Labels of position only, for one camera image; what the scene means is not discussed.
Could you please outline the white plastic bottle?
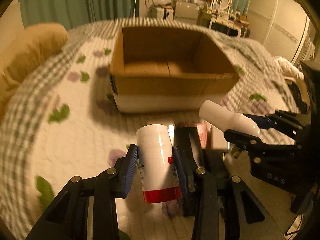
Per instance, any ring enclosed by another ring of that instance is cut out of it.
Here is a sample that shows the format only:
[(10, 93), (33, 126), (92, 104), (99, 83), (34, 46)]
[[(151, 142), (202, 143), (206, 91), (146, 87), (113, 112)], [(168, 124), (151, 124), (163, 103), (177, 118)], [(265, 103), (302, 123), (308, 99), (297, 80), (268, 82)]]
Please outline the white plastic bottle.
[(233, 113), (210, 100), (206, 100), (200, 107), (199, 117), (222, 132), (231, 129), (255, 137), (260, 135), (260, 128), (251, 118)]

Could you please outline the white bottle with red band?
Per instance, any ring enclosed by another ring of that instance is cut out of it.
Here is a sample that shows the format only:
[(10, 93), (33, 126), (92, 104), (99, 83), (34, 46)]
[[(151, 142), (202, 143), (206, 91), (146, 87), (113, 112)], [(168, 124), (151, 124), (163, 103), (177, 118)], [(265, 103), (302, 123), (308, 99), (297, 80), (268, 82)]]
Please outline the white bottle with red band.
[(169, 129), (153, 124), (137, 133), (138, 168), (146, 203), (163, 203), (181, 197)]

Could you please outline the red rose tin box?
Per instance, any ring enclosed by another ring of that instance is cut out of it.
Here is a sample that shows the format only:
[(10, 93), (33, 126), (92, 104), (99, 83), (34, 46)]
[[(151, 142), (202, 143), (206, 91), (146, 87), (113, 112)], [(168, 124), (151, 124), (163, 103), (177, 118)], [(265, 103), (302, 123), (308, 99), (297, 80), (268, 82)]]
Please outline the red rose tin box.
[(197, 124), (197, 131), (200, 139), (202, 149), (212, 147), (212, 129), (211, 124), (208, 122), (202, 122)]

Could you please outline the white jacket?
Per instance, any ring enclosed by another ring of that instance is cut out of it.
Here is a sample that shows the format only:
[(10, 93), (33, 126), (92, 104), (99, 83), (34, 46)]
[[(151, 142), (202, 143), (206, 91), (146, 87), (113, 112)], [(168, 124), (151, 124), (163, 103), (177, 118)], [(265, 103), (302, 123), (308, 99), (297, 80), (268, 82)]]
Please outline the white jacket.
[(287, 59), (275, 56), (273, 60), (280, 67), (284, 76), (294, 78), (295, 80), (304, 80), (304, 74)]

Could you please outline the white rectangular box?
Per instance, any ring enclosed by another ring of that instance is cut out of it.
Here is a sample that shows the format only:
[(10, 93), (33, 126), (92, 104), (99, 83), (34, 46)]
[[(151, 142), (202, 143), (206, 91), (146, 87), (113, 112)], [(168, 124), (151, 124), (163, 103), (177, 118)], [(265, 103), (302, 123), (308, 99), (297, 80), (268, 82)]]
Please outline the white rectangular box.
[(211, 126), (211, 148), (214, 150), (229, 150), (229, 143), (223, 136), (223, 131), (219, 130), (215, 126)]

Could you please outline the floral quilted bedspread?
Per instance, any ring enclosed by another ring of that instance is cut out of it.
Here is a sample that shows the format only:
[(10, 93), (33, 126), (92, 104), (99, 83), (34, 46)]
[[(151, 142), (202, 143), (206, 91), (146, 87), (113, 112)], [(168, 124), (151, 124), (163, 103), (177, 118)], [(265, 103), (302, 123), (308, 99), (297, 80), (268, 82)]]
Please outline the floral quilted bedspread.
[[(197, 111), (125, 115), (116, 110), (108, 65), (121, 25), (209, 34), (240, 74), (235, 88), (222, 99), (223, 107), (261, 115), (276, 109), (299, 111), (281, 68), (257, 41), (147, 18), (77, 27), (69, 31), (61, 53), (23, 81), (1, 123), (1, 219), (16, 239), (27, 237), (44, 207), (72, 176), (95, 177), (109, 168), (110, 154), (123, 153), (136, 143), (137, 129), (156, 121), (199, 120)], [(49, 121), (63, 106), (69, 115)], [(128, 197), (116, 203), (119, 227), (131, 239), (191, 239), (194, 218), (170, 219), (161, 211), (161, 204), (144, 203), (137, 173)]]

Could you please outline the white louvered wardrobe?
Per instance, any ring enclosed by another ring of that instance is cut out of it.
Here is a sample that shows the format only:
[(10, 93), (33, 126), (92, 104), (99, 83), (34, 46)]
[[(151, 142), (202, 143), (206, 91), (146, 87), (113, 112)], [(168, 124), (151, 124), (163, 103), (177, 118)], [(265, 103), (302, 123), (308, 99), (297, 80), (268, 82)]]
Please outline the white louvered wardrobe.
[(250, 0), (249, 38), (260, 42), (273, 57), (295, 66), (315, 57), (315, 30), (296, 0)]

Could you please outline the white vanity table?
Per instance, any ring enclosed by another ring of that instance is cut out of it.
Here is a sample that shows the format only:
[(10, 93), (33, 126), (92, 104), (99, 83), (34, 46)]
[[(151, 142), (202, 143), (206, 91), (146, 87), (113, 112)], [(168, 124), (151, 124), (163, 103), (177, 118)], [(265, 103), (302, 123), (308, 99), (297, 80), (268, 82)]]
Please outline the white vanity table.
[(231, 37), (249, 38), (251, 34), (251, 30), (243, 24), (205, 11), (199, 12), (196, 24)]

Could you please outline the open cardboard box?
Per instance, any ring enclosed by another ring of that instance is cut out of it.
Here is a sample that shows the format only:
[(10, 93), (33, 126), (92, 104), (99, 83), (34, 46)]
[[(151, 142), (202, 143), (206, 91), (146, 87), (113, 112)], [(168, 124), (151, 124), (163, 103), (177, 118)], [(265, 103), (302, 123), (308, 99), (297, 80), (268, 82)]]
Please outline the open cardboard box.
[(219, 103), (239, 80), (234, 65), (199, 30), (123, 27), (110, 64), (110, 81), (121, 113), (189, 111)]

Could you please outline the silver mini fridge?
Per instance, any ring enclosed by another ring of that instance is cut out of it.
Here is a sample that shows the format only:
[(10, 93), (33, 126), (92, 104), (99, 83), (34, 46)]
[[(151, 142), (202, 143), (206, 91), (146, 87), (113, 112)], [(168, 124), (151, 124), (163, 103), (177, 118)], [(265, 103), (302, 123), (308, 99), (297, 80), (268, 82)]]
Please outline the silver mini fridge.
[(174, 19), (197, 20), (200, 6), (196, 3), (175, 1)]

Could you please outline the beige pillow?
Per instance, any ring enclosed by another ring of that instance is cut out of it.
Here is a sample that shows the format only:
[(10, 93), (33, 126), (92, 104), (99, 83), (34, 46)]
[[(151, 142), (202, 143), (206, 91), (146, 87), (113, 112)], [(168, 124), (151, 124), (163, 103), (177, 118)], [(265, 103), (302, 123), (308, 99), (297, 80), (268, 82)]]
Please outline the beige pillow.
[(50, 56), (58, 53), (68, 40), (59, 23), (31, 25), (17, 34), (1, 53), (1, 120), (10, 99), (25, 78)]

